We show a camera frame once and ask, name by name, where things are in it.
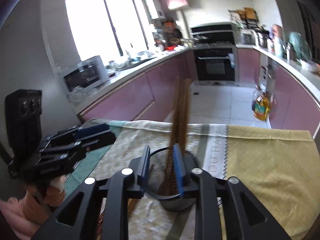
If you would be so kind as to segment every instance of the cooking oil bottle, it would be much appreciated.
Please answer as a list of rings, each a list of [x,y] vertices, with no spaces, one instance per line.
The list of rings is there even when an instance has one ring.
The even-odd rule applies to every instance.
[[[256,100],[254,105],[253,114],[255,118],[265,121],[268,117],[270,112],[270,100],[269,100],[269,93],[262,93]]]

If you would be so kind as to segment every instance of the blue gripper pad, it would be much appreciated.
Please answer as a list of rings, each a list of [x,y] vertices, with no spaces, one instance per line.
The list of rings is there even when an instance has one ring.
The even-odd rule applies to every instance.
[[[176,174],[176,181],[177,181],[177,190],[180,193],[180,196],[183,197],[184,195],[184,182],[187,176],[186,168],[183,162],[183,156],[180,151],[179,144],[175,144],[173,146],[173,167],[174,172]]]

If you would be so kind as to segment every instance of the silver screw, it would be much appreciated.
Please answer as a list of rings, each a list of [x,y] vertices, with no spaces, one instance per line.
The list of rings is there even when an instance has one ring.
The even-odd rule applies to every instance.
[[[124,169],[121,171],[121,173],[122,173],[123,175],[130,175],[131,173],[133,173],[133,170],[130,169],[130,168],[124,168]]]
[[[93,184],[95,181],[96,181],[95,178],[93,178],[93,177],[88,177],[88,178],[86,178],[86,179],[84,180],[84,183],[90,185],[90,184]]]
[[[228,179],[228,181],[232,184],[238,184],[239,183],[239,179],[237,177],[230,177]]]
[[[200,168],[194,168],[194,169],[191,170],[191,172],[194,173],[194,174],[199,175],[199,174],[202,173],[202,170]]]

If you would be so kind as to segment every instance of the bottle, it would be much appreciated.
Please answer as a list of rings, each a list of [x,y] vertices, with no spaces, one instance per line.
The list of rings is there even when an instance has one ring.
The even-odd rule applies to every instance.
[[[261,91],[260,87],[257,87],[257,89],[253,93],[253,97],[252,97],[252,106],[251,106],[252,111],[254,111],[254,106],[256,105],[256,100],[261,94],[262,94],[262,91]]]
[[[256,100],[256,103],[254,105],[254,117],[261,120],[265,121],[268,117],[268,114],[270,112],[270,100],[269,94],[268,93],[262,93]]]

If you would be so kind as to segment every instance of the window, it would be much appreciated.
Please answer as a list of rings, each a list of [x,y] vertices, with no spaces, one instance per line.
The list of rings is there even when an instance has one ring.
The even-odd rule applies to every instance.
[[[137,52],[148,49],[141,27],[145,24],[141,23],[135,1],[66,0],[71,32],[82,61],[100,55],[108,65],[125,55],[131,45]]]

